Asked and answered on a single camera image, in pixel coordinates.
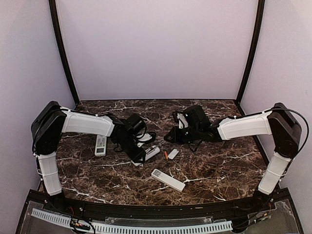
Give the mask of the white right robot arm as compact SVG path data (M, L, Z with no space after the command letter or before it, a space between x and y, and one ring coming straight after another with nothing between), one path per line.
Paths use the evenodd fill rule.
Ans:
M249 208L260 211L268 203L270 195L291 161L301 151L302 128L294 118L295 111L283 103L273 108L242 117L226 117L211 122L202 106L194 105L184 111L173 112L175 123L164 140L175 144L222 142L239 137L268 135L273 137L273 157L258 185L258 191L249 200Z

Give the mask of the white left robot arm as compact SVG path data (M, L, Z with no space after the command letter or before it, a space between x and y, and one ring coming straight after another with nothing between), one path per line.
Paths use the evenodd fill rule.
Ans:
M121 119L108 113L105 115L87 114L61 107L51 101L31 125L32 151L37 158L38 169L48 195L49 203L57 212L63 213L69 208L69 202L63 198L56 154L61 136L64 133L83 133L108 137L134 163L143 163L146 152L138 147L141 131L146 130L144 120L136 113L127 119Z

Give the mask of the white battery cover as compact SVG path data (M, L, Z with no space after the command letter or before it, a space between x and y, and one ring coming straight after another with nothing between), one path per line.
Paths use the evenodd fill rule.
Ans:
M169 154L168 154L168 159L173 160L177 154L179 153L178 149L173 149Z

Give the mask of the white remote with QR label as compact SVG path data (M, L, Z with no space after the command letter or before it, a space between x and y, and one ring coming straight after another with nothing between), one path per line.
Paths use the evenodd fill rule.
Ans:
M181 181L163 173L162 171L158 169L154 169L151 173L151 176L155 178L156 180L164 183L165 185L169 186L172 189L175 189L179 192L182 192L185 188L185 184Z

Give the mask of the white remote with battery compartment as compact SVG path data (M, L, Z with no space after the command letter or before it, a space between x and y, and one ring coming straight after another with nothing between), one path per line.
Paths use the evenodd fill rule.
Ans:
M160 153L160 148L156 145L153 145L152 147L145 150L145 152L146 152L146 154L144 157L142 157L138 162L132 161L132 164L135 166L139 166L140 164L146 162L147 160L151 159L152 157L154 157L155 155Z

